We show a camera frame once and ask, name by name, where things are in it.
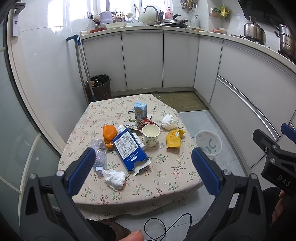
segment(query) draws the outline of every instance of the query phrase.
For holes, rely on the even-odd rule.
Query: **kitchen cabinet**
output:
[[[165,31],[163,39],[163,87],[193,87],[198,36]]]
[[[227,41],[218,74],[246,95],[281,134],[281,125],[295,110],[295,74],[268,55]]]
[[[281,135],[279,140],[277,141],[279,146],[282,150],[290,151],[293,153],[296,153],[296,144],[292,142],[288,137],[286,137],[284,134]]]
[[[294,128],[296,128],[296,112],[294,113],[294,116],[291,120],[292,125],[294,126]]]
[[[249,105],[251,103],[227,81],[217,78],[210,106],[235,139],[248,164],[246,169],[251,168],[264,154],[253,142],[254,130],[261,129],[272,138],[265,124]]]
[[[262,157],[262,159],[254,167],[251,168],[251,173],[255,173],[258,176],[258,180],[260,182],[260,186],[262,190],[265,190],[270,187],[275,187],[275,185],[273,185],[270,181],[263,178],[261,175],[265,162],[266,162],[266,155]]]
[[[107,74],[111,92],[127,90],[120,33],[84,41],[83,49],[90,77]]]
[[[161,88],[163,81],[163,33],[122,33],[128,90]]]
[[[194,88],[209,103],[219,68],[222,41],[200,37]]]

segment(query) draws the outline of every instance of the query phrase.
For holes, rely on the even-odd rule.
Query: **tiled wall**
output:
[[[223,21],[223,28],[227,29],[227,34],[244,36],[244,25],[249,22],[245,17],[242,8],[237,0],[222,0],[231,9],[230,22]],[[279,38],[274,34],[275,28],[269,25],[259,23],[266,34],[266,45],[272,50],[279,50]]]
[[[191,19],[192,13],[187,14],[185,10],[182,9],[180,2],[180,0],[173,0],[174,14],[180,14],[179,19]],[[211,8],[220,7],[222,4],[231,9],[230,22],[209,17]],[[237,0],[197,0],[196,14],[198,14],[200,20],[200,27],[206,31],[223,27],[227,30],[227,34],[244,36],[244,25],[248,20],[244,17],[242,8]],[[266,34],[266,45],[272,50],[278,51],[279,39],[274,34],[275,28],[263,23],[260,23],[260,26]]]
[[[87,107],[74,41],[66,38],[93,25],[87,18],[87,11],[93,9],[93,0],[26,0],[21,13],[24,64],[40,103],[64,141]]]

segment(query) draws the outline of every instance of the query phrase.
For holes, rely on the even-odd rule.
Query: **trash can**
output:
[[[97,100],[107,100],[111,99],[111,88],[110,88],[110,76],[106,74],[96,75],[91,78],[91,80],[94,82],[94,86],[92,87],[94,96]],[[91,102],[91,90],[89,88],[89,84],[86,81],[85,82],[85,91],[87,94],[87,97],[89,101]]]

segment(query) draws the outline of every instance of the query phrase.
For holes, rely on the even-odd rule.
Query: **gray floor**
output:
[[[214,120],[208,110],[192,111],[179,113],[181,120],[189,131],[190,136],[193,138],[195,134],[200,130],[210,130],[222,139],[222,151],[215,157],[215,160],[220,168],[229,169],[234,175],[246,176],[240,161],[233,150],[231,144],[227,140],[225,134]],[[162,220],[166,227],[170,227],[182,214],[190,213],[192,215],[193,224],[197,223],[205,214],[214,201],[215,197],[210,195],[205,186],[192,193],[188,197],[186,205],[179,205],[177,203],[170,203],[153,212],[146,213],[140,216],[122,215],[117,218],[117,222],[124,227],[135,230],[144,230],[144,224],[149,218],[159,218]],[[236,202],[237,196],[234,195],[230,203],[230,207],[233,207]],[[189,216],[182,217],[166,234],[164,241],[180,241],[183,240],[187,234],[189,227]],[[147,233],[153,237],[164,233],[163,226],[158,220],[151,220],[146,225]],[[144,240],[150,240],[150,238],[144,233]]]

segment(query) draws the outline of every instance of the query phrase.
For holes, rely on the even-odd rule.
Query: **glass door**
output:
[[[0,73],[0,212],[19,234],[22,192],[29,175],[53,175],[60,154],[42,135],[18,93],[6,49],[6,21],[0,24]]]

